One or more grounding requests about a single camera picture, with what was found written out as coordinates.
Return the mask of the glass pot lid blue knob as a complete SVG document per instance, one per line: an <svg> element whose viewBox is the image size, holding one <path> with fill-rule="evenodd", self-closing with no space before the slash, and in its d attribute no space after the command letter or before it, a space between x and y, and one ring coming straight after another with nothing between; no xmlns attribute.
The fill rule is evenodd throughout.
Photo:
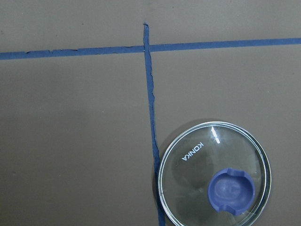
<svg viewBox="0 0 301 226"><path fill-rule="evenodd" d="M211 121L176 137L158 170L161 206L174 226L250 226L271 188L261 144L237 125Z"/></svg>

